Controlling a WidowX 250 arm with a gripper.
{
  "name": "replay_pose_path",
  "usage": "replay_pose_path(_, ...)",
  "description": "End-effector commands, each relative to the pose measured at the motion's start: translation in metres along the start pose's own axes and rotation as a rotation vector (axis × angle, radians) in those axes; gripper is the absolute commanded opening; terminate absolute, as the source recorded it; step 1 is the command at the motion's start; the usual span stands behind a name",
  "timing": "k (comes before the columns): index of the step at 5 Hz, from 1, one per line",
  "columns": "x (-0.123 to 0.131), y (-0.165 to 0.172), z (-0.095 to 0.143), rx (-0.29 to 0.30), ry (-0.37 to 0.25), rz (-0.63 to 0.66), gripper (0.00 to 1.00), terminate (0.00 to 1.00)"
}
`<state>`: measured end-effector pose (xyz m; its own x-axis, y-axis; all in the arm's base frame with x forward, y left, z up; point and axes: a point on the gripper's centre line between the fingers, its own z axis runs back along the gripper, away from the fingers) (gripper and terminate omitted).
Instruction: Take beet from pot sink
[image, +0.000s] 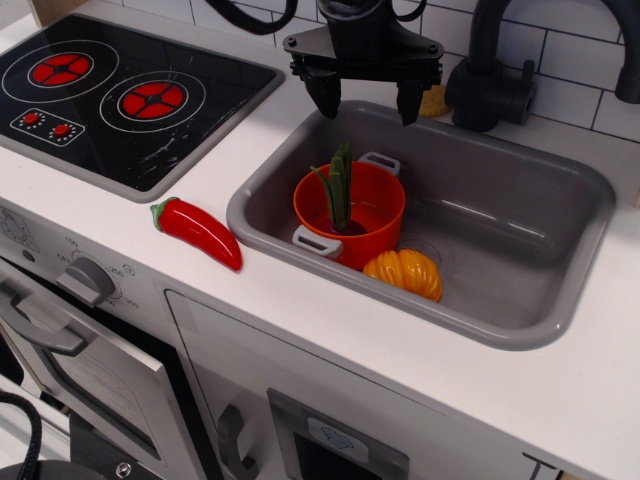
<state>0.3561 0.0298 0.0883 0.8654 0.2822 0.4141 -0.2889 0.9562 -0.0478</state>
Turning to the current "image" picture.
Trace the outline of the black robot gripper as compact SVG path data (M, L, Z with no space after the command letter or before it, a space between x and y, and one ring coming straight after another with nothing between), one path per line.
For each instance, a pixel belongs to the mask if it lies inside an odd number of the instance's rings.
M424 92L441 83L443 46L404 27L419 19L427 3L398 13L391 1L318 1L322 27L286 37L295 74L304 76L317 109L335 119L341 79L398 84L397 109L404 126L418 116Z

